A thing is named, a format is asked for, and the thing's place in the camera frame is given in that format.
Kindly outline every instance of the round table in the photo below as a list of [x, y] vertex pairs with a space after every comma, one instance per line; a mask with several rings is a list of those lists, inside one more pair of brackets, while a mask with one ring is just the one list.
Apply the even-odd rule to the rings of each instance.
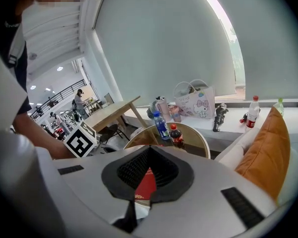
[[[175, 123], [178, 130], [182, 132], [185, 151], [194, 155], [205, 157], [210, 159], [210, 149], [209, 146], [203, 137], [203, 135], [198, 132], [196, 129], [184, 125], [178, 122], [167, 122], [169, 130], [171, 131], [171, 124]], [[135, 137], [133, 137], [124, 149], [136, 146], [136, 145], [162, 145], [162, 146], [172, 146], [171, 139], [163, 140], [161, 139], [158, 130], [155, 125], [150, 126], [149, 128], [144, 129]]]

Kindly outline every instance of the hello kitty bag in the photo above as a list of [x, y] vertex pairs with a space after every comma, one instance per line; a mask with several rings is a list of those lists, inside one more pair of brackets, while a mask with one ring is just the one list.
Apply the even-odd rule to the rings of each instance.
[[[202, 85], [192, 85], [194, 81], [202, 82]], [[194, 89], [193, 93], [188, 93], [188, 89], [185, 91], [175, 90], [180, 84], [187, 84]], [[173, 96], [175, 104], [180, 108], [180, 114], [186, 117], [196, 117], [203, 119], [214, 118], [215, 111], [215, 93], [214, 87], [208, 86], [204, 81], [200, 79], [192, 80], [189, 82], [180, 82], [173, 90]]]

